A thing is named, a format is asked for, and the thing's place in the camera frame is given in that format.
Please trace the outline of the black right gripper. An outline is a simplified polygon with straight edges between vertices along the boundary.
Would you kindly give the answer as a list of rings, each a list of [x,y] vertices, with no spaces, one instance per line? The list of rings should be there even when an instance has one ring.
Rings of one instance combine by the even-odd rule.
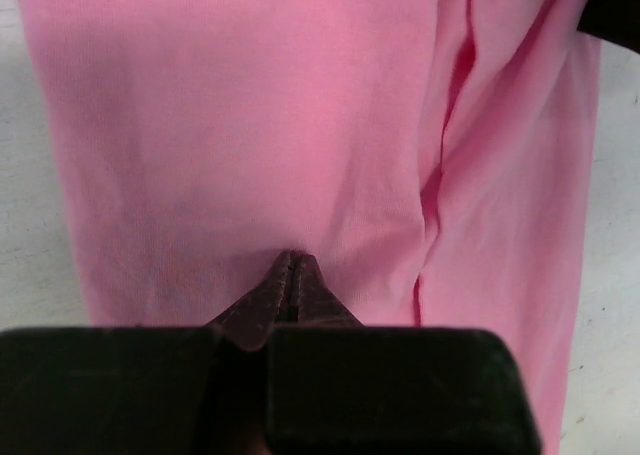
[[[640,0],[588,0],[578,31],[636,54],[640,48]]]

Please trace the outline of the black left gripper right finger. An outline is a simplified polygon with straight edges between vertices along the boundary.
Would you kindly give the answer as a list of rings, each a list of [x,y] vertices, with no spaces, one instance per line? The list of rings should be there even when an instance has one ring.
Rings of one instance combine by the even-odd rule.
[[[289,252],[284,291],[275,315],[276,323],[321,327],[361,327],[362,323],[327,287],[316,258]]]

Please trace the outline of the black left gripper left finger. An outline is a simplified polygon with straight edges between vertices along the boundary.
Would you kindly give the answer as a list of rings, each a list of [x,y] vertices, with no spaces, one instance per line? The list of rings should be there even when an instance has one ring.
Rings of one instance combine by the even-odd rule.
[[[294,253],[277,256],[263,280],[216,317],[220,337],[208,385],[207,452],[266,454],[265,345],[281,312],[288,309]]]

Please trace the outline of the pink t shirt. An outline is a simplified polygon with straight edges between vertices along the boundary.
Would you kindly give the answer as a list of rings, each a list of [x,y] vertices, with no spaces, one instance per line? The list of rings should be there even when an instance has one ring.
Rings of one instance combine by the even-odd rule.
[[[18,0],[100,325],[285,249],[374,325],[482,327],[559,450],[598,107],[587,0]]]

